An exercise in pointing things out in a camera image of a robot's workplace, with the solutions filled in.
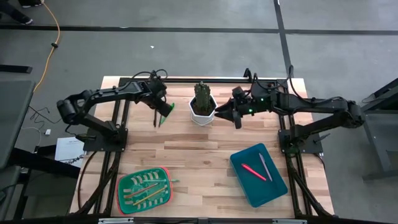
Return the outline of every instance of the floor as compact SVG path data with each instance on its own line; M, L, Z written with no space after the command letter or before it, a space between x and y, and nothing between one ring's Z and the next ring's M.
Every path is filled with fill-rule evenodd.
M394 0L69 0L67 3L48 0L46 3L63 26L231 28L224 32L63 31L48 74L30 104L36 109L48 107L48 116L53 121L59 119L57 100L98 88L103 76L132 75L156 68L165 68L177 76L240 77L249 67L260 77L282 78L286 77L285 67L291 61L295 77L305 79L310 96L340 95L358 102L397 78L398 33L394 30L398 30L398 2ZM279 11L278 3L282 16L275 13ZM36 25L54 25L44 7L23 11ZM1 22L12 23L6 17ZM272 32L282 26L290 30L337 31L335 35L318 31L311 31L311 35ZM250 33L240 32L246 28ZM344 30L373 31L343 35ZM385 32L380 30L393 31L381 35ZM0 30L0 62L34 68L30 75L2 73L0 80L38 82L56 35L55 31ZM31 115L30 111L24 127L39 126L29 119ZM68 136L63 132L62 122L46 123L42 129L47 128L52 134L42 136L40 145L54 144L58 137ZM84 128L76 127L73 131L83 132ZM335 213L343 218L397 222L398 179L362 181L363 175L379 170L376 153L370 148L364 129L337 128L328 132L331 136L323 141L323 149ZM37 144L38 138L33 130L24 130L17 145L28 150ZM67 178L39 177L30 184L31 197L24 217L63 215L74 186L75 181ZM58 201L56 207L51 206L54 201Z

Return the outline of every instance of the white paper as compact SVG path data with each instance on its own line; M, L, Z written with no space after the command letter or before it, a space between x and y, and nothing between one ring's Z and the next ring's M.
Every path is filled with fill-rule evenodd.
M58 138L55 160L81 168L81 163L83 162L82 157L85 155L83 151L84 145L83 142L77 140L75 137Z

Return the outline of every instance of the potted plant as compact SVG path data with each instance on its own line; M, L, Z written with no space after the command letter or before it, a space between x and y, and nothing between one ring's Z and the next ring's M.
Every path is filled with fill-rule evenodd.
M204 126L214 119L217 103L210 94L210 87L203 82L195 85L195 96L189 102L191 119L196 124Z

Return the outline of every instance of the wooden tabletop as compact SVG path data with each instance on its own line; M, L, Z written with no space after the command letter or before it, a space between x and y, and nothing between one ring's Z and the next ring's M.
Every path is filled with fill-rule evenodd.
M104 77L101 88L118 85L120 77ZM294 78L298 93L306 97L304 80ZM211 93L218 105L226 103L232 88L237 84L210 83ZM250 85L241 84L248 89ZM289 187L284 155L280 152L277 131L280 129L275 113L258 113L244 116L243 127L235 129L233 123L215 118L204 127L190 118L188 102L193 96L192 83L168 83L167 102L175 103L166 122L154 128L154 111L143 103L131 103L127 128L129 129L126 150L122 153L118 178L142 169L164 166L170 171L174 183L171 202L151 210L132 214L132 217L220 217L220 218L293 218L292 198L289 193L259 208L248 204L238 180L229 163L235 152L259 142L266 145L272 160ZM114 103L97 105L95 116L111 120ZM312 122L310 113L295 114L297 124ZM98 152L87 167L81 185L81 201L84 203L98 185L104 153ZM319 158L304 154L303 164L308 188L330 213L333 213L325 171ZM71 212L77 210L77 190ZM101 210L107 199L105 189ZM304 211L303 197L297 185L300 208ZM114 192L112 216L121 216Z

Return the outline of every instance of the shoe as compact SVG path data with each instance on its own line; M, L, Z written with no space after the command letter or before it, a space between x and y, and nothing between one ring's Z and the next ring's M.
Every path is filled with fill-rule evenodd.
M14 10L14 12L11 14L11 17L22 25L30 25L33 23L33 19L29 18L18 10Z
M44 0L19 0L24 9L43 5Z

